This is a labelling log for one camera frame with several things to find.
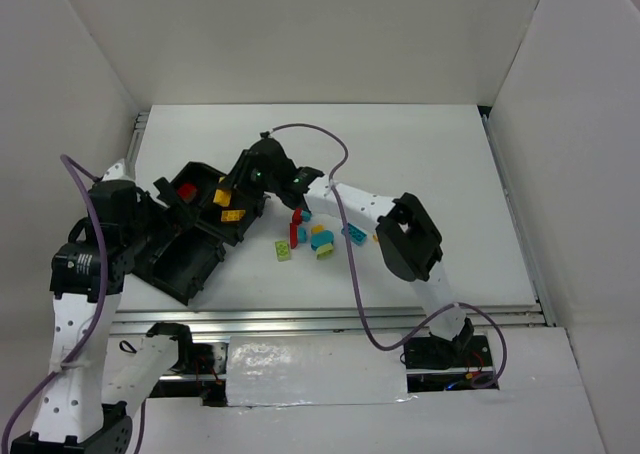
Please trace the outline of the red lego with flower print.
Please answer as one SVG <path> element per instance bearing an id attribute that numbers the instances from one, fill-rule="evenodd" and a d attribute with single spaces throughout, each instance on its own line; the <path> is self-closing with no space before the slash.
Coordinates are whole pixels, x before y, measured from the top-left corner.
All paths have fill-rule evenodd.
<path id="1" fill-rule="evenodd" d="M 184 183 L 178 188 L 177 194 L 183 202 L 190 204 L 197 197 L 198 189 L 191 183 Z"/>

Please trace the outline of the teal rounded lego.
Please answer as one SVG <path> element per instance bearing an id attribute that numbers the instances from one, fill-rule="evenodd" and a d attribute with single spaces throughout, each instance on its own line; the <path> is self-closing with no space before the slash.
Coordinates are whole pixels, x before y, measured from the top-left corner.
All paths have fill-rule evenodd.
<path id="1" fill-rule="evenodd" d="M 316 251 L 319 247 L 334 243 L 334 234 L 329 230 L 313 233 L 310 239 L 311 248 Z"/>

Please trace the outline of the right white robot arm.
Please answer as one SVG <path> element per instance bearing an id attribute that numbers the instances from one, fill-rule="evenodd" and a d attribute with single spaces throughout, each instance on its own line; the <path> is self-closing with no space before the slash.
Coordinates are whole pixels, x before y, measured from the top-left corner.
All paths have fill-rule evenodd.
<path id="1" fill-rule="evenodd" d="M 455 303 L 443 266 L 442 236 L 420 200 L 371 194 L 335 180 L 333 173 L 298 167 L 270 132 L 244 150 L 222 181 L 223 189 L 251 197 L 276 195 L 291 209 L 305 208 L 376 235 L 386 268 L 414 291 L 425 314 L 434 366 L 463 357 L 473 325 Z"/>

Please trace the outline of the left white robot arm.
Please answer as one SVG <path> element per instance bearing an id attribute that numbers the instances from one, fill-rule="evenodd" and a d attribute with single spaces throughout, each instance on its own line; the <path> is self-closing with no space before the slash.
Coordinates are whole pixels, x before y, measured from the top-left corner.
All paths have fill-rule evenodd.
<path id="1" fill-rule="evenodd" d="M 26 397 L 38 408 L 30 429 L 5 429 L 5 453 L 124 453 L 138 451 L 145 402 L 160 377 L 197 365 L 200 348 L 186 325 L 155 323 L 130 362 L 103 381 L 108 339 L 127 276 L 181 301 L 192 299 L 225 250 L 196 225 L 165 179 L 165 204 L 137 186 L 119 160 L 95 176 L 68 156 L 62 163 L 79 189 L 86 216 L 51 262 L 54 337 L 46 377 Z"/>

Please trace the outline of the red arch lego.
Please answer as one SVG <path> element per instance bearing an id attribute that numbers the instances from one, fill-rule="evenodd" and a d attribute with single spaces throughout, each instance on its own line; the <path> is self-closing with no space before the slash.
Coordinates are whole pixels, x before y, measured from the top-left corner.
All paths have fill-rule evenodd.
<path id="1" fill-rule="evenodd" d="M 294 225 L 300 225 L 304 222 L 304 210 L 301 208 L 297 208 L 293 211 L 291 223 Z"/>

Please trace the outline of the yellow lego brick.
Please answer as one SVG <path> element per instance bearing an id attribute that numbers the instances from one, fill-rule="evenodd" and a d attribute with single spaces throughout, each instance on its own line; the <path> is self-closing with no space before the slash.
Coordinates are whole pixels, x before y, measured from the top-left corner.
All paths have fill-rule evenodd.
<path id="1" fill-rule="evenodd" d="M 240 222 L 246 215 L 244 209 L 228 209 L 221 212 L 222 223 L 237 223 Z"/>

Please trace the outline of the orange-yellow lego brick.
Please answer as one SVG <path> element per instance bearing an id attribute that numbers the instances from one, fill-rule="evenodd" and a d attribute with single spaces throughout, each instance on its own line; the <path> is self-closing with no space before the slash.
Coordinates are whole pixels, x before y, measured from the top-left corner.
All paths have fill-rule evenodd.
<path id="1" fill-rule="evenodd" d="M 215 205 L 226 208 L 231 204 L 232 191 L 227 189 L 216 189 L 212 202 Z"/>

